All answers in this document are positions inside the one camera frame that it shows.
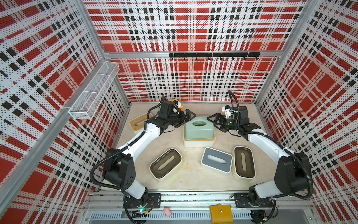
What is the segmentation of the mint green square tissue box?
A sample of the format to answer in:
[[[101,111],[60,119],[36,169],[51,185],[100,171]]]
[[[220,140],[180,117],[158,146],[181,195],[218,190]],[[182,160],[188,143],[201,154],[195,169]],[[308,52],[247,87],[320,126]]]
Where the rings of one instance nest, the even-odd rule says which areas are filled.
[[[184,127],[184,137],[188,140],[209,140],[214,137],[213,123],[206,117],[195,117]]]

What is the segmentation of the white bamboo-lid tissue box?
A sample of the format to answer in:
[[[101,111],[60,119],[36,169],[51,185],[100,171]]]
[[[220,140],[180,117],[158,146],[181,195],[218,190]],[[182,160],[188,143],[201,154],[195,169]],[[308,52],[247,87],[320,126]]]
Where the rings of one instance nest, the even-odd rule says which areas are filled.
[[[147,114],[143,114],[129,121],[132,131],[137,134],[144,129],[144,122],[147,121]]]
[[[213,147],[215,140],[215,133],[213,138],[208,140],[187,140],[185,134],[183,134],[184,147]]]

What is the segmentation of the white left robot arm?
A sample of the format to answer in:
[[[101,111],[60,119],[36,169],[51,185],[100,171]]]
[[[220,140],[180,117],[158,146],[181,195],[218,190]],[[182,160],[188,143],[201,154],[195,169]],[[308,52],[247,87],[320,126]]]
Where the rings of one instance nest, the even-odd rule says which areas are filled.
[[[177,113],[160,111],[144,122],[142,132],[120,148],[111,148],[103,160],[90,170],[90,180],[98,186],[119,190],[138,203],[147,200],[148,189],[136,179],[134,163],[144,149],[168,129],[178,128],[193,120],[196,114],[186,109]]]

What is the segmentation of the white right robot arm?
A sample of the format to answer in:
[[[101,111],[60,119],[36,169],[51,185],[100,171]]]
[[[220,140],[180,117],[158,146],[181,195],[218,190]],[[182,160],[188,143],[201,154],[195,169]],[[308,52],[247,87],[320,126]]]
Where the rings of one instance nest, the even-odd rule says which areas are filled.
[[[234,119],[216,113],[207,117],[214,127],[226,133],[236,131],[237,137],[259,147],[276,164],[276,172],[272,180],[253,185],[249,188],[249,201],[257,206],[260,200],[293,196],[302,200],[309,200],[313,195],[313,178],[308,156],[296,153],[261,129],[248,118],[241,118],[241,113]]]

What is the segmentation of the white box grey lid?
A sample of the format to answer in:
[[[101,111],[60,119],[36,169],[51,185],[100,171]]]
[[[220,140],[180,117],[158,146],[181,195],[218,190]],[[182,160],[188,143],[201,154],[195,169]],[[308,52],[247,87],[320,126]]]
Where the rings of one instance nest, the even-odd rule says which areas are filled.
[[[201,159],[201,166],[209,171],[229,175],[232,169],[233,157],[231,154],[222,152],[220,150],[206,147]]]

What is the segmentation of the cream box dark lid left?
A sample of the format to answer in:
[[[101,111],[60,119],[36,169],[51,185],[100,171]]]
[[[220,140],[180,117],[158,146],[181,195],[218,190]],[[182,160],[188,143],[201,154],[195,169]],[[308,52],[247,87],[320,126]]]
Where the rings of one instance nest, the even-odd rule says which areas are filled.
[[[163,181],[178,170],[182,163],[182,155],[176,149],[171,148],[153,161],[149,170],[157,181]]]

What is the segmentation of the cream box dark lid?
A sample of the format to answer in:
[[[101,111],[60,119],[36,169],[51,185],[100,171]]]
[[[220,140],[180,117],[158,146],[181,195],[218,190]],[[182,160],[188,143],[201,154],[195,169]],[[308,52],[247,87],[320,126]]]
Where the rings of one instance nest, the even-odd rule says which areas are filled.
[[[182,163],[182,155],[176,149],[171,148],[153,161],[149,170],[157,181],[163,181],[178,170]]]
[[[236,146],[232,151],[232,174],[237,180],[252,180],[256,176],[255,161],[252,150]]]

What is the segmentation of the cream box dark lid right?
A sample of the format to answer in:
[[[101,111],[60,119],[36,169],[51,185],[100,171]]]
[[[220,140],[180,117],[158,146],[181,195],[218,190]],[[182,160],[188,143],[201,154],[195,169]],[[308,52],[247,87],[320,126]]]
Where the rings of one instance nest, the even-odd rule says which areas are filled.
[[[256,176],[255,161],[252,150],[236,146],[232,151],[232,174],[237,180],[252,180]]]

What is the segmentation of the small pink object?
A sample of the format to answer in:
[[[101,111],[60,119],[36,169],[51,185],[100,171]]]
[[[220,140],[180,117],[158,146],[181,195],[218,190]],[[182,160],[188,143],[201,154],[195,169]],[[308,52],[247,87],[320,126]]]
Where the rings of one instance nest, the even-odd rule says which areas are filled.
[[[166,217],[171,217],[171,216],[172,216],[172,212],[171,212],[171,210],[170,210],[169,207],[165,207],[165,208],[163,209],[163,212],[164,212],[164,214],[165,214]]]

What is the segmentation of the yellow leather wallet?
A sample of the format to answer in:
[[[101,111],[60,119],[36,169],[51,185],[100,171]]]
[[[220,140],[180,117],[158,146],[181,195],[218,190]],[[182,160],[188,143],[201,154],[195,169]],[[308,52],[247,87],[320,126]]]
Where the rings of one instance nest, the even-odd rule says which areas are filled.
[[[231,224],[234,222],[230,205],[212,205],[210,206],[210,216],[212,224]]]

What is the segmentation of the black hook rail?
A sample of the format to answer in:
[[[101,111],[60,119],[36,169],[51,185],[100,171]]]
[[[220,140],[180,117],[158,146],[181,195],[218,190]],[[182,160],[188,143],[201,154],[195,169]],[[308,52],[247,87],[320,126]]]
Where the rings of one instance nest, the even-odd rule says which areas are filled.
[[[219,53],[219,52],[211,52],[211,53],[170,53],[169,57],[170,58],[214,58],[214,57],[218,57],[218,58],[248,58],[248,57],[253,57],[255,59],[259,58],[261,55],[260,52],[231,52],[231,53]]]

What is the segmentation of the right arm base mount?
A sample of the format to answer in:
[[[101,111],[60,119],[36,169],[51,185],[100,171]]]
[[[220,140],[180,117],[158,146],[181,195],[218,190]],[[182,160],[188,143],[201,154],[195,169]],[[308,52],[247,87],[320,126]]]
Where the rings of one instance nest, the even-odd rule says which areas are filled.
[[[235,193],[234,201],[237,208],[269,208],[273,207],[273,200],[268,198],[259,198],[251,193]]]

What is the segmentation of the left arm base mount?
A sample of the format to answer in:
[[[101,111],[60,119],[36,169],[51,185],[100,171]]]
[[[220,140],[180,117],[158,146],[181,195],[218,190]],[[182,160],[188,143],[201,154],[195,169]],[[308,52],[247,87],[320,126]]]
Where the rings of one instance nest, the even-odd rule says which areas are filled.
[[[145,193],[140,199],[124,196],[123,208],[139,209],[139,208],[159,208],[161,205],[161,193]]]

